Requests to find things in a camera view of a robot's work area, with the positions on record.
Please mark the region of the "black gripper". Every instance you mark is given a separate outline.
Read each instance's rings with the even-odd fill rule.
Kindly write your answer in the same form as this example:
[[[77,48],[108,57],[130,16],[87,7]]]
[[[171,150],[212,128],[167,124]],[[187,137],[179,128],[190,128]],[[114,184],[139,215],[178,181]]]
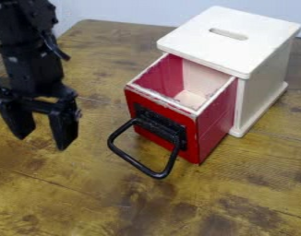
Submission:
[[[0,41],[6,76],[0,77],[0,114],[12,134],[24,139],[35,130],[32,112],[49,113],[59,150],[77,138],[81,116],[76,92],[63,84],[61,59],[41,40]]]

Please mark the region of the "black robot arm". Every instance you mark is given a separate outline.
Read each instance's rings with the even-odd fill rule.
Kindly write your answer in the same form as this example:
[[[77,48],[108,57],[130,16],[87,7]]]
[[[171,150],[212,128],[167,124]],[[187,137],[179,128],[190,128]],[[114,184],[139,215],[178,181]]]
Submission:
[[[52,32],[57,23],[49,0],[0,0],[0,114],[12,134],[24,139],[36,129],[33,114],[48,116],[56,148],[77,137],[76,91],[63,84],[63,61]]]

